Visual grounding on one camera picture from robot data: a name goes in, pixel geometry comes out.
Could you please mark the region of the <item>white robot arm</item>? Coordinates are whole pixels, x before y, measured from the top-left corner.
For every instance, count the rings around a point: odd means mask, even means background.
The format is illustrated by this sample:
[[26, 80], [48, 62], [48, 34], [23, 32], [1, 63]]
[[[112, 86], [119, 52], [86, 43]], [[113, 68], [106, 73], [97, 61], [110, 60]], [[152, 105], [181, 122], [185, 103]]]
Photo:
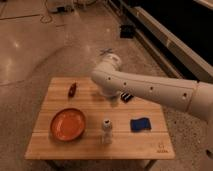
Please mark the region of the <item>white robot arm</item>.
[[194, 80], [122, 72], [121, 59], [107, 54], [93, 69], [91, 79], [108, 96], [123, 91], [189, 113], [207, 123], [213, 120], [213, 84]]

